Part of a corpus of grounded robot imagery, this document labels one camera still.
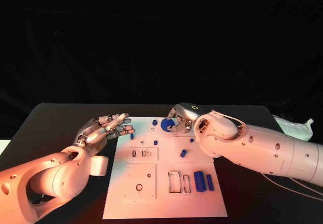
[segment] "black table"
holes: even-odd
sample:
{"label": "black table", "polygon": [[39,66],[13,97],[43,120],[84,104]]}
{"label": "black table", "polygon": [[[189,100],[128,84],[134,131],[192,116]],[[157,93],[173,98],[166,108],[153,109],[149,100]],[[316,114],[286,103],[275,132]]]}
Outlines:
{"label": "black table", "polygon": [[[95,117],[130,113],[138,117],[166,117],[173,105],[79,105],[40,104],[33,109],[0,156],[6,170],[68,147],[84,123]],[[270,111],[262,106],[202,105],[247,124],[281,132]],[[260,173],[239,167],[224,157],[215,159],[228,217],[102,220],[117,139],[98,155],[108,156],[105,176],[89,176],[81,194],[38,223],[323,223],[323,202],[275,186]]]}

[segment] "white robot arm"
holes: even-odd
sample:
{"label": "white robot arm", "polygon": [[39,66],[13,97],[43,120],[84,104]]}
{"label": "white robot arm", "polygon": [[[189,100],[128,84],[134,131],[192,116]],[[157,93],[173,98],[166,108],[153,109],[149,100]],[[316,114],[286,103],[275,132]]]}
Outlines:
{"label": "white robot arm", "polygon": [[193,104],[177,104],[167,119],[179,124],[172,131],[189,132],[193,127],[202,151],[224,156],[248,169],[304,180],[323,187],[323,146],[238,119],[203,110]]}
{"label": "white robot arm", "polygon": [[[107,140],[134,133],[128,114],[91,119],[72,146],[0,172],[0,223],[29,224],[61,207],[84,190],[89,175],[102,176],[108,158],[95,156]],[[46,195],[36,203],[30,192]]]}

